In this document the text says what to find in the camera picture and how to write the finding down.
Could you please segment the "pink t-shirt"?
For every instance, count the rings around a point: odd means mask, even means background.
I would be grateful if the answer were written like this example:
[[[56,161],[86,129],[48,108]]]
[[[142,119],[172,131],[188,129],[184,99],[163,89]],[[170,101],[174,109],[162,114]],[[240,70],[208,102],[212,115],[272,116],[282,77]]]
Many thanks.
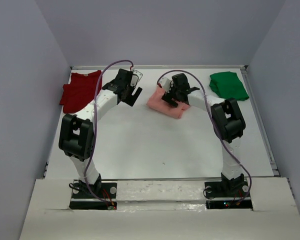
[[[162,100],[165,91],[157,87],[151,97],[148,99],[146,105],[159,113],[167,115],[174,119],[180,119],[183,113],[190,108],[190,106],[183,102],[177,102],[177,107],[170,106],[167,102]]]

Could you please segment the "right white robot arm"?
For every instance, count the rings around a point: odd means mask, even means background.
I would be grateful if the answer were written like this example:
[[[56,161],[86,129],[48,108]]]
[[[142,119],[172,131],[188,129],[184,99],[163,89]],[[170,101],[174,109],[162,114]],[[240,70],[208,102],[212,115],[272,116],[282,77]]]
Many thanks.
[[[205,183],[207,199],[239,197],[249,192],[245,181],[246,168],[240,162],[241,138],[246,122],[234,98],[222,99],[206,94],[202,84],[190,86],[187,71],[177,71],[171,78],[164,75],[157,85],[163,89],[162,100],[173,108],[185,103],[207,112],[216,137],[222,145],[222,170],[220,181]]]

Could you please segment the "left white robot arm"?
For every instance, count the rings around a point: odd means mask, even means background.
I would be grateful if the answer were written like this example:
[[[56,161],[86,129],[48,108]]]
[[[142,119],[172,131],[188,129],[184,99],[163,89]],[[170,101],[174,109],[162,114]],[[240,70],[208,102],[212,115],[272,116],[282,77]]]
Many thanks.
[[[97,198],[102,188],[102,177],[93,162],[98,121],[119,103],[133,106],[142,92],[138,86],[143,74],[120,68],[115,78],[104,85],[98,77],[92,100],[80,111],[65,114],[61,121],[58,147],[74,164],[78,185],[72,188]]]

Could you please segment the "red folded t-shirt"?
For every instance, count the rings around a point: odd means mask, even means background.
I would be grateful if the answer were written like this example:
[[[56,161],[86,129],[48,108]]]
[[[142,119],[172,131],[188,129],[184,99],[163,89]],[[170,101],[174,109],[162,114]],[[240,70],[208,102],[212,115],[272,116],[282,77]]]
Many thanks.
[[[71,73],[70,83],[62,87],[63,93],[59,102],[63,106],[64,114],[79,112],[94,99],[101,73],[101,70],[88,74]]]

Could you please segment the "green t-shirt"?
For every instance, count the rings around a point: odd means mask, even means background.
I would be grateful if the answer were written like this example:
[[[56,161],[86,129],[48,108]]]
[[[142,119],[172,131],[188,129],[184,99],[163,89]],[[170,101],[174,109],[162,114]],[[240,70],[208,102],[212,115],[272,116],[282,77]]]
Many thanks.
[[[217,72],[209,76],[210,89],[220,98],[234,98],[237,101],[249,99],[249,95],[235,72]]]

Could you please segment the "white cardboard front cover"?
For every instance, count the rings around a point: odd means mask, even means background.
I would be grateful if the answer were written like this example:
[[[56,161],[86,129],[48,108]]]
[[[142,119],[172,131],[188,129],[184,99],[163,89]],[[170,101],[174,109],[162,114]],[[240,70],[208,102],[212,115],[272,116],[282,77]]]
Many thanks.
[[[35,182],[23,240],[300,240],[288,181],[255,178],[252,208],[207,209],[202,180],[120,180],[116,210],[72,210],[67,179]]]

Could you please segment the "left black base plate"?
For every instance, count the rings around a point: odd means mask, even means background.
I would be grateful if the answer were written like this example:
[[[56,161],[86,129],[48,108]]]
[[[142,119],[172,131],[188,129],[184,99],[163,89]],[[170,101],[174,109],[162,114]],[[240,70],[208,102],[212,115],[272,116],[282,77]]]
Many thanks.
[[[117,183],[106,181],[101,189],[91,194],[85,183],[75,180],[68,185],[71,189],[69,208],[72,210],[116,210]]]

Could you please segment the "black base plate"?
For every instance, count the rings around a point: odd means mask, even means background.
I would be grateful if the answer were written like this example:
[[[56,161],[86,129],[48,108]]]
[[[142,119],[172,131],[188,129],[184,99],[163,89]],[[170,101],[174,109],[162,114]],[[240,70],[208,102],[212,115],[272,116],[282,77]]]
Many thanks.
[[[75,180],[68,185],[71,189],[69,208],[72,210],[116,210],[117,183],[106,181],[101,189],[91,194],[85,183]]]
[[[207,210],[253,209],[251,195],[246,196],[249,189],[246,181],[239,187],[235,187],[234,190],[224,190],[220,186],[221,181],[204,183],[202,193],[206,198]]]

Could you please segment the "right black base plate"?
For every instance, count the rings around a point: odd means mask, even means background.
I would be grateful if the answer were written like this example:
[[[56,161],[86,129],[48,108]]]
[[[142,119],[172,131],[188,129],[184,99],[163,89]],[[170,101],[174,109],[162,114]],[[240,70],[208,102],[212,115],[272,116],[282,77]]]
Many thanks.
[[[202,193],[206,198],[207,210],[253,209],[251,195],[246,196],[249,189],[246,181],[239,187],[235,187],[234,190],[224,190],[220,186],[221,181],[204,183]]]

